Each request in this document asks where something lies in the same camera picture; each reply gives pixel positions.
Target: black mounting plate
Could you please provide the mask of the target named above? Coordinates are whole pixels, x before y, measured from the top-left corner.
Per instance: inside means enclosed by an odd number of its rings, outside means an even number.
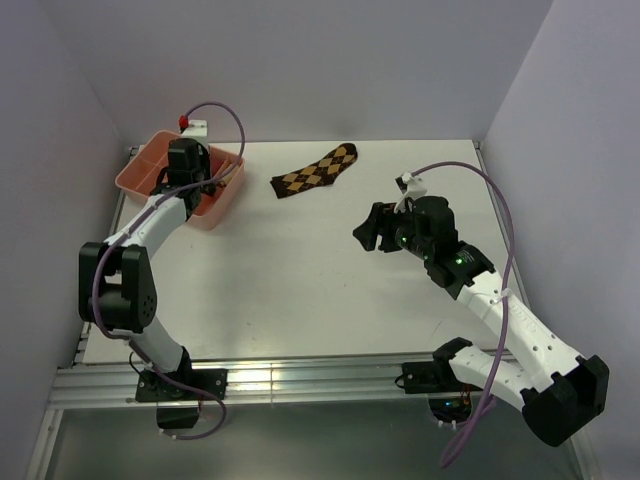
[[[190,386],[213,393],[220,400],[224,399],[227,390],[227,370],[224,368],[197,369],[193,370]],[[138,378],[136,389],[136,402],[138,403],[161,403],[161,402],[184,402],[198,401],[200,395],[193,392],[184,392],[184,395],[176,397],[169,395],[161,388],[158,382],[148,381],[148,377]]]

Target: white wall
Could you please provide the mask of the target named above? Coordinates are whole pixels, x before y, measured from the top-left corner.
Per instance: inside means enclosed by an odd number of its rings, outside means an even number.
[[[42,7],[6,0],[2,12],[0,476],[13,480],[75,351],[78,249],[107,231],[124,152]]]
[[[129,142],[203,99],[236,108],[252,141],[482,138],[551,5],[40,1]]]
[[[640,469],[640,2],[555,0],[486,138],[531,303],[611,369],[592,442]]]

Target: black and brown patterned sock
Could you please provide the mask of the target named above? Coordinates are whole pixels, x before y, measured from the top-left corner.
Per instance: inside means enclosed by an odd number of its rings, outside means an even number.
[[[315,187],[332,185],[338,175],[346,170],[358,158],[358,151],[353,143],[343,143],[324,158],[308,167],[295,172],[273,177],[271,186],[278,198],[285,198],[296,193],[305,192]]]

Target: pink bin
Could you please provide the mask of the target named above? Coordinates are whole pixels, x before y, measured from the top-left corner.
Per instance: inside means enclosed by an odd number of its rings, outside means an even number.
[[[136,203],[144,205],[149,193],[156,186],[156,178],[162,167],[167,166],[169,142],[180,135],[167,130],[156,133],[138,154],[116,177],[116,185]],[[211,174],[224,170],[236,159],[235,153],[210,147]],[[231,200],[244,182],[244,158],[226,178],[226,185],[219,187],[213,197],[202,195],[202,202],[187,223],[203,230],[211,230],[226,213]]]

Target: tabletop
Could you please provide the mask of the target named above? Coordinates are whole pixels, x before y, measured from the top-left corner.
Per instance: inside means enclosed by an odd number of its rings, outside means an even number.
[[[365,252],[353,229],[376,201],[400,197],[395,178],[444,160],[480,167],[470,140],[357,141],[358,160],[333,186],[277,199],[269,184],[340,142],[247,144],[246,180],[211,231],[178,228],[152,259],[158,318],[196,360],[431,352],[462,336],[497,339],[431,282],[407,252]],[[235,152],[237,144],[217,145]],[[460,238],[498,269],[506,246],[485,182],[455,167],[429,171]],[[141,209],[126,199],[119,227]],[[515,281],[510,287],[519,293]],[[129,350],[93,328],[84,362],[124,362]]]

